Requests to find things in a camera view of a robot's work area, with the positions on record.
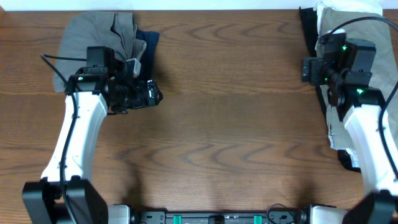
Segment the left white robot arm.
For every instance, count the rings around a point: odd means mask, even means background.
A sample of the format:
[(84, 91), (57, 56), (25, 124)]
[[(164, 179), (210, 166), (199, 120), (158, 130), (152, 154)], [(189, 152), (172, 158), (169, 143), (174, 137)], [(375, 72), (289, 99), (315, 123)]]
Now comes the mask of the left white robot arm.
[(32, 223), (132, 223), (128, 205), (108, 205), (91, 183), (98, 133), (105, 117), (156, 106), (163, 99), (153, 80), (129, 84), (103, 77), (69, 79), (62, 129), (50, 162), (22, 200)]

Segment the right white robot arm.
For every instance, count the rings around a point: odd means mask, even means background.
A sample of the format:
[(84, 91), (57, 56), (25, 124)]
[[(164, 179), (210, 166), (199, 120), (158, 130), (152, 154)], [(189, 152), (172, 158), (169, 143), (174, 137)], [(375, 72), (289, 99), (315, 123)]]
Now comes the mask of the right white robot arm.
[(311, 205), (302, 223), (390, 223), (397, 211), (397, 147), (387, 120), (382, 92), (371, 88), (367, 68), (342, 67), (340, 61), (307, 57), (302, 80), (328, 85), (328, 101), (337, 109), (357, 153), (365, 197), (350, 210)]

